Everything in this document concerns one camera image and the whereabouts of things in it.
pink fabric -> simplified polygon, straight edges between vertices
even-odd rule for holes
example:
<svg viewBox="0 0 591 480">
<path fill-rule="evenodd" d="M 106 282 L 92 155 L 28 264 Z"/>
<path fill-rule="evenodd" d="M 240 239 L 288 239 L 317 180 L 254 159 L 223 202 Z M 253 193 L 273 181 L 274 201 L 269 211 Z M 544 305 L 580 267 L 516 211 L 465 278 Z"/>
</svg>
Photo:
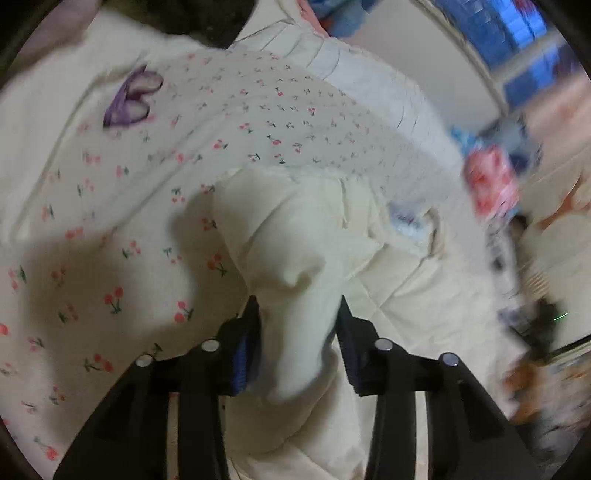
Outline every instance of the pink fabric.
<svg viewBox="0 0 591 480">
<path fill-rule="evenodd" d="M 297 0 L 297 2 L 300 6 L 301 17 L 309 22 L 310 25 L 312 25 L 314 30 L 316 30 L 316 33 L 319 33 L 324 38 L 329 38 L 330 35 L 328 35 L 326 30 L 322 28 L 322 25 L 320 25 L 320 22 L 316 18 L 316 15 L 314 15 L 314 11 L 312 10 L 310 4 L 306 0 Z"/>
<path fill-rule="evenodd" d="M 62 0 L 27 40 L 17 61 L 38 60 L 40 55 L 68 43 L 90 25 L 101 3 L 102 0 Z"/>
<path fill-rule="evenodd" d="M 505 215 L 519 202 L 515 172 L 499 147 L 476 150 L 466 159 L 464 175 L 476 213 L 490 220 Z"/>
</svg>

white cloth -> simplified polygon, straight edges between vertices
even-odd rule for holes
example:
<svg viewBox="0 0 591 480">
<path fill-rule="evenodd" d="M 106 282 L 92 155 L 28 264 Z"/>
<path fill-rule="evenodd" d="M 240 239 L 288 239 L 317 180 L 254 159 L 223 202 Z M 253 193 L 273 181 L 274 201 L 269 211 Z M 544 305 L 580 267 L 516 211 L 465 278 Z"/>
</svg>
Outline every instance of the white cloth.
<svg viewBox="0 0 591 480">
<path fill-rule="evenodd" d="M 216 233 L 211 202 L 224 171 L 253 162 L 341 168 L 364 174 L 399 205 L 436 206 L 448 225 L 446 255 L 458 275 L 423 261 L 414 280 L 405 282 L 416 257 L 381 249 L 372 268 L 345 284 L 345 294 L 354 313 L 371 319 L 383 335 L 415 353 L 455 350 L 494 390 L 503 353 L 483 230 L 461 182 L 440 159 L 376 117 L 369 104 L 278 56 L 204 51 L 186 39 L 139 33 L 128 22 L 125 28 L 107 22 L 105 30 L 100 19 L 81 48 L 56 52 L 17 77 L 0 99 L 6 165 L 0 269 L 8 274 L 0 283 L 0 414 L 44 478 L 51 478 L 76 432 L 137 355 L 182 354 L 240 308 L 247 291 Z M 312 55 L 318 65 L 319 55 Z M 104 111 L 138 60 L 165 77 L 149 98 L 155 117 L 104 131 Z M 194 74 L 198 79 L 189 82 Z M 455 301 L 448 283 L 463 288 L 472 303 Z M 393 285 L 395 295 L 388 291 Z M 436 322 L 442 302 L 429 300 L 433 292 L 447 298 L 455 323 Z M 350 387 L 327 385 L 289 442 L 272 455 L 261 453 L 265 445 L 257 456 L 236 453 L 238 468 L 285 478 L 291 466 L 311 478 L 360 472 L 371 405 L 352 414 Z M 353 403 L 341 403 L 347 396 Z M 255 424 L 255 417 L 241 418 L 245 428 Z M 239 451 L 240 443 L 229 438 L 228 445 Z M 347 452 L 338 461 L 331 453 L 337 445 L 335 452 Z"/>
<path fill-rule="evenodd" d="M 487 377 L 474 360 L 492 352 L 469 340 L 498 333 L 486 283 L 418 252 L 367 182 L 246 167 L 217 182 L 213 211 L 261 309 L 259 377 L 226 403 L 226 447 L 241 475 L 362 477 L 374 405 L 355 397 L 339 348 L 327 344 L 342 294 L 382 336 L 429 357 L 454 350 Z M 419 478 L 426 464 L 420 442 Z"/>
</svg>

screw head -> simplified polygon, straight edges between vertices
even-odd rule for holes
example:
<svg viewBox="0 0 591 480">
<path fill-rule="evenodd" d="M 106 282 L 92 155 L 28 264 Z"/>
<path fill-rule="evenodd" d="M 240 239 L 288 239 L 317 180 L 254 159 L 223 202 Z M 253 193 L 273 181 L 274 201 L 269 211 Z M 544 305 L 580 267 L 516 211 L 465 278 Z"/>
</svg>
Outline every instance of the screw head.
<svg viewBox="0 0 591 480">
<path fill-rule="evenodd" d="M 138 367 L 145 368 L 148 365 L 150 365 L 153 361 L 154 361 L 154 357 L 148 353 L 145 353 L 135 359 L 135 364 Z"/>
<path fill-rule="evenodd" d="M 374 342 L 374 347 L 381 352 L 389 352 L 394 347 L 394 342 L 389 338 L 378 338 Z"/>
<path fill-rule="evenodd" d="M 204 352 L 216 352 L 217 349 L 220 348 L 220 342 L 218 342 L 215 338 L 210 338 L 209 340 L 205 340 L 201 344 L 201 350 Z"/>
<path fill-rule="evenodd" d="M 457 367 L 460 363 L 460 358 L 455 353 L 451 352 L 444 353 L 441 356 L 441 360 L 449 367 Z"/>
</svg>

folded fabric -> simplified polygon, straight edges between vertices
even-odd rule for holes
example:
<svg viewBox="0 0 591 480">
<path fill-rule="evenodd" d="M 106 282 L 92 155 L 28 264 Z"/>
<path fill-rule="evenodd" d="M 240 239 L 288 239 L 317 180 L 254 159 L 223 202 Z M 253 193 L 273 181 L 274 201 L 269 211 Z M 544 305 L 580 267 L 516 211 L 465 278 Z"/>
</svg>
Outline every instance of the folded fabric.
<svg viewBox="0 0 591 480">
<path fill-rule="evenodd" d="M 353 393 L 332 339 L 342 294 L 381 335 L 420 355 L 453 349 L 489 378 L 490 364 L 476 360 L 496 348 L 483 282 L 397 232 L 366 181 L 313 168 L 245 167 L 216 183 L 213 208 L 261 308 L 258 377 L 226 403 L 226 449 L 239 476 L 363 476 L 375 399 Z M 488 354 L 475 351 L 475 335 L 490 335 Z M 418 437 L 424 473 L 422 416 Z"/>
</svg>

